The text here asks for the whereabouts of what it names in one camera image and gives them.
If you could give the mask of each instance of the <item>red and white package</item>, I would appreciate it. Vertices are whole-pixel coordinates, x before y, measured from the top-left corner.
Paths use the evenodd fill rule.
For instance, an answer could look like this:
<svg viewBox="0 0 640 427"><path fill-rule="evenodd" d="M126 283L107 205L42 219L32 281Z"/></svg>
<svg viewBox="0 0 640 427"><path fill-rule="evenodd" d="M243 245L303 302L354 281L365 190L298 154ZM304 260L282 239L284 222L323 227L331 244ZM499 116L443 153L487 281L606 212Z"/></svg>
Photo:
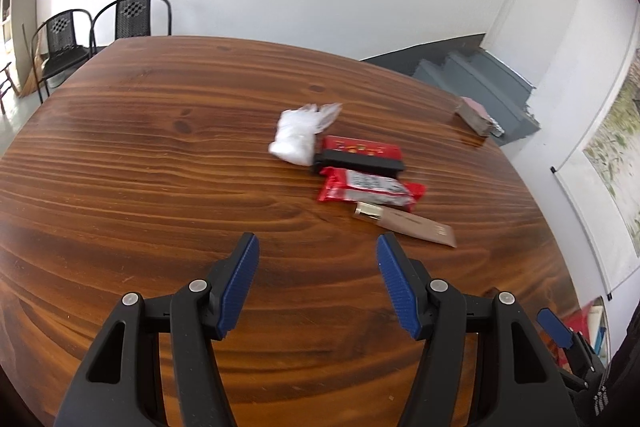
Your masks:
<svg viewBox="0 0 640 427"><path fill-rule="evenodd" d="M419 183L401 183L393 178L337 167L325 167L320 173L326 179L318 201L363 201L411 210L426 190Z"/></svg>

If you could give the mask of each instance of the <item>wood grain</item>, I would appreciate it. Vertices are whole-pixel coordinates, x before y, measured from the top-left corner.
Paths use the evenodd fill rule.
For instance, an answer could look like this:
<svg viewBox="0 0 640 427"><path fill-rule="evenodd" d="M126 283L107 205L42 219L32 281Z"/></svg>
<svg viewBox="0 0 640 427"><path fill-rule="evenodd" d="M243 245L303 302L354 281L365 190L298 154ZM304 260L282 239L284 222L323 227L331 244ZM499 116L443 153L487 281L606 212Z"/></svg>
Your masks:
<svg viewBox="0 0 640 427"><path fill-rule="evenodd" d="M576 308L540 210L494 143L454 115L453 96L278 44L123 39L74 73L0 162L0 363L46 425L121 295L176 291L244 231L260 238L260 265L238 327L215 346L238 425L397 423L422 343L399 327L378 272L382 230L351 204L317 202L322 178L267 152L280 112L309 102L344 104L332 134L402 148L402 178L429 187L415 212L458 240L400 237L433 275L475 295L509 290L531 315ZM471 377L472 363L457 425Z"/></svg>

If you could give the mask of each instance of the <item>white plastic bag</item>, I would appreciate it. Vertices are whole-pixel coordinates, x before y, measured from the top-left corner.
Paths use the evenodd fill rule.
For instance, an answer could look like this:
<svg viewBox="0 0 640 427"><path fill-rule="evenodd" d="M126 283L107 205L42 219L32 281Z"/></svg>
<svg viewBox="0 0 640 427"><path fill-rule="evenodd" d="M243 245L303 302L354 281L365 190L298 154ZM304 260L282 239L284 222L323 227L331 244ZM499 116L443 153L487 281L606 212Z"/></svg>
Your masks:
<svg viewBox="0 0 640 427"><path fill-rule="evenodd" d="M283 111L269 152L294 165L310 166L314 161L316 134L334 123L341 109L341 103L328 103L319 110L315 103L308 103L300 109Z"/></svg>

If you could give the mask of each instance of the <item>blue rubber pad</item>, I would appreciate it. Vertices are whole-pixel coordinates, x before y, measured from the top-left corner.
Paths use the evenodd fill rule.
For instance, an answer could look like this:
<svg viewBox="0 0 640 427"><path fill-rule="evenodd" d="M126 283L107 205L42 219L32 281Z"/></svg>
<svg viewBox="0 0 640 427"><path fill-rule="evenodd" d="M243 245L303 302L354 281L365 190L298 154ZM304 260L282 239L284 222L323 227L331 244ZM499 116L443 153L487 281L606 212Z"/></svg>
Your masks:
<svg viewBox="0 0 640 427"><path fill-rule="evenodd" d="M574 345L573 333L549 308L542 308L536 317L538 324L546 331L558 347L568 349Z"/></svg>
<svg viewBox="0 0 640 427"><path fill-rule="evenodd" d="M242 257L231 275L228 284L222 294L220 302L220 319L218 320L218 330L223 337L236 327L238 317L242 311L244 300L252 281L254 280L255 269L258 267L260 257L260 245L258 238L252 237L249 244L244 249Z"/></svg>
<svg viewBox="0 0 640 427"><path fill-rule="evenodd" d="M391 303L396 310L400 325L414 338L420 334L418 309L414 292L407 282L398 260L384 236L378 238L376 257L382 278L385 280L386 291L391 297Z"/></svg>

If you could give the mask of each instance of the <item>gray stairs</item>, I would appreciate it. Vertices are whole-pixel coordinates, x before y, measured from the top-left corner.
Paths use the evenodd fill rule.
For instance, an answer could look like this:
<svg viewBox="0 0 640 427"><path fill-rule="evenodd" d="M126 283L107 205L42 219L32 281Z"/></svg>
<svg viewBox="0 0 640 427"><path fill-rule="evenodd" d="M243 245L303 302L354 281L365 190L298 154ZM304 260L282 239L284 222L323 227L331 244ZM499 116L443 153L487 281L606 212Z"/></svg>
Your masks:
<svg viewBox="0 0 640 427"><path fill-rule="evenodd" d="M498 145L524 138L540 129L527 110L533 86L484 50L468 57L450 52L442 67L421 60L414 78L484 105L504 129L504 135L493 137Z"/></svg>

